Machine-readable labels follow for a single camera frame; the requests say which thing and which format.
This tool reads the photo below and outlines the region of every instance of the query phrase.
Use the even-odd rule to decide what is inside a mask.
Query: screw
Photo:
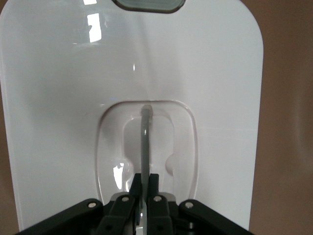
[[[129,200],[129,197],[123,197],[122,202],[127,202]]]
[[[90,202],[90,203],[88,204],[88,207],[89,207],[89,208],[94,208],[96,205],[97,205],[97,204],[96,204],[95,202]]]
[[[185,203],[185,206],[186,206],[188,209],[191,209],[191,208],[193,208],[194,204],[192,204],[191,202],[186,202],[186,203]]]
[[[153,199],[155,202],[159,202],[162,200],[162,198],[160,196],[155,196]]]

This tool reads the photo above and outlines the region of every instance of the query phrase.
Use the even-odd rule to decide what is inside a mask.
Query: brown background
[[[2,9],[6,0],[0,0]],[[313,234],[313,1],[243,0],[264,40],[250,230]],[[0,106],[0,235],[18,231]]]

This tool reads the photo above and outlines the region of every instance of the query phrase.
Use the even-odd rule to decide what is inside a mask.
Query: brown surface
[[[313,1],[243,0],[264,40],[250,229],[313,234]],[[17,231],[0,107],[0,234]]]

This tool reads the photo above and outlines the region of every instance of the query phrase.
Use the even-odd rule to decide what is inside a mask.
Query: silver screw
[[[95,202],[90,202],[90,203],[88,204],[88,207],[89,207],[89,208],[94,208],[96,205],[97,205],[97,204],[96,204]]]
[[[186,202],[186,203],[185,203],[185,206],[186,206],[188,209],[191,209],[191,208],[193,208],[194,204],[192,204],[191,202]]]
[[[153,199],[155,202],[159,202],[162,200],[162,198],[160,196],[155,196]]]
[[[122,202],[127,202],[129,200],[129,197],[123,197]]]

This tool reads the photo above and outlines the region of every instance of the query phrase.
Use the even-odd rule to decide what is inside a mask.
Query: screw head
[[[94,208],[96,205],[97,205],[97,204],[96,204],[95,202],[90,202],[90,203],[88,204],[88,207],[89,207],[89,208]]]
[[[127,201],[129,201],[129,197],[123,197],[122,198],[122,202],[127,202]]]
[[[162,200],[162,198],[161,198],[160,196],[155,196],[155,197],[153,198],[153,200],[154,200],[155,202],[159,202],[159,201]]]
[[[185,203],[185,206],[186,206],[188,209],[191,209],[191,208],[193,208],[194,204],[192,204],[191,202],[186,202],[186,203]]]

